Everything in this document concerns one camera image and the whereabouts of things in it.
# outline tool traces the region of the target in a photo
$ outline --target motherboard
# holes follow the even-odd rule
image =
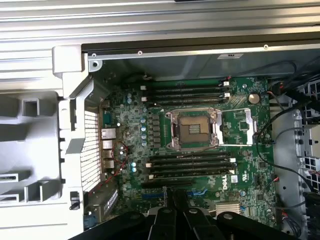
[[[274,168],[259,160],[270,120],[267,79],[145,80],[114,87],[100,107],[106,179],[118,185],[111,215],[166,205],[167,189],[212,216],[232,211],[277,227],[263,197]],[[259,142],[273,162],[271,129]],[[274,186],[265,198],[276,202]]]

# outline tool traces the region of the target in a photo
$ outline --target cpu socket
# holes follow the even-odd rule
[[[222,113],[212,107],[176,109],[165,114],[171,120],[171,142],[176,151],[201,150],[222,141]]]

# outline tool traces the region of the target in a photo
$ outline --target green circuit board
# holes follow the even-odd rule
[[[164,82],[145,82],[149,86],[174,87],[181,86],[207,86],[218,83],[215,79],[180,80]],[[241,213],[251,219],[271,227],[277,226],[276,213],[268,207],[262,199],[262,187],[267,184],[274,173],[272,166],[259,161],[257,150],[254,145],[245,146],[247,143],[247,124],[244,109],[250,109],[251,118],[257,131],[270,120],[269,97],[267,91],[267,79],[263,77],[240,77],[229,80],[230,97],[227,101],[217,104],[202,104],[201,106],[161,106],[150,107],[142,101],[143,90],[140,84],[132,84],[129,87],[115,87],[114,93],[109,98],[110,107],[103,108],[102,127],[108,128],[119,125],[117,128],[116,142],[122,142],[130,149],[122,171],[115,177],[119,186],[119,199],[112,214],[119,215],[127,211],[139,211],[147,213],[152,207],[163,206],[162,188],[143,189],[141,183],[148,180],[148,169],[146,162],[151,156],[175,154],[176,151],[167,148],[171,142],[171,121],[165,114],[176,109],[194,109],[211,107],[226,111],[223,113],[223,135],[225,144],[243,146],[219,146],[206,152],[230,152],[236,158],[236,169],[234,174],[198,176],[194,177],[192,186],[180,187],[188,192],[200,193],[190,194],[189,205],[202,207],[209,211],[216,209],[216,203],[239,203]],[[260,101],[257,104],[248,102],[249,94],[258,94]],[[201,115],[201,112],[187,112],[188,116]],[[158,116],[154,126],[152,116]],[[159,131],[155,142],[153,132]],[[273,162],[273,147],[270,129],[262,136],[264,142],[259,144],[260,152],[270,162]],[[183,147],[199,148],[207,147],[206,143],[189,143]],[[115,158],[119,163],[124,157],[117,155]],[[275,188],[271,185],[267,193],[270,202],[276,199]]]

